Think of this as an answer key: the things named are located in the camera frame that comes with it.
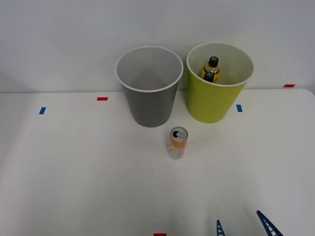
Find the white wall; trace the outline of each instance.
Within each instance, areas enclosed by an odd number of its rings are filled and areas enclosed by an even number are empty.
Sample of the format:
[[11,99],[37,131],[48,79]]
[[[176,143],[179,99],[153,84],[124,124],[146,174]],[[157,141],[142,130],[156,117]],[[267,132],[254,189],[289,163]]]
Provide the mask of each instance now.
[[252,57],[248,88],[315,92],[314,25],[313,0],[2,0],[0,91],[120,90],[114,66],[128,49],[161,45],[185,59],[219,41]]

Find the drink can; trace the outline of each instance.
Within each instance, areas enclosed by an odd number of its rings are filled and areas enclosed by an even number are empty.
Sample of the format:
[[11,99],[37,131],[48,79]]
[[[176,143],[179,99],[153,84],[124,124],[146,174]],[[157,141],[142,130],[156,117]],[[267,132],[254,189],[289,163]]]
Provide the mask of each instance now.
[[169,154],[173,158],[181,158],[184,154],[188,132],[182,127],[175,127],[171,130]]

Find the yellow cup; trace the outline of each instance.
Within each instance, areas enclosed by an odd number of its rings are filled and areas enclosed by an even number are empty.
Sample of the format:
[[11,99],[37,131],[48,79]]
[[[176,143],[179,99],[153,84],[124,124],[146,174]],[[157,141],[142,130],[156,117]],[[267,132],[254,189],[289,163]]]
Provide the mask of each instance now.
[[[220,78],[217,84],[198,75],[211,56],[219,58]],[[204,43],[190,50],[187,109],[203,123],[220,121],[231,107],[253,73],[253,62],[242,50],[224,43]]]

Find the gray cup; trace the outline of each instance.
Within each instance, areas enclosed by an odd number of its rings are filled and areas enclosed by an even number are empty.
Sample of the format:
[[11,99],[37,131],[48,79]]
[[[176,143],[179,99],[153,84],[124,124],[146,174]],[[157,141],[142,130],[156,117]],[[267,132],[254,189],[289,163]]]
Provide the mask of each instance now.
[[178,55],[157,46],[134,48],[118,59],[116,76],[138,124],[157,127],[167,122],[183,69]]

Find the cup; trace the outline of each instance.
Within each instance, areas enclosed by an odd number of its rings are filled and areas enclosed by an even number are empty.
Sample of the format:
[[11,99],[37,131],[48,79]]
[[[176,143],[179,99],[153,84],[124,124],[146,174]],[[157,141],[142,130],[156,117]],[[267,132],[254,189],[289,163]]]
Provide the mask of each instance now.
[[157,127],[169,119],[183,62],[173,51],[158,46],[134,48],[116,63],[116,77],[134,120]]
[[[211,56],[219,58],[220,78],[214,84],[199,73]],[[203,123],[221,120],[253,73],[253,62],[242,50],[224,43],[204,43],[190,50],[187,109]]]

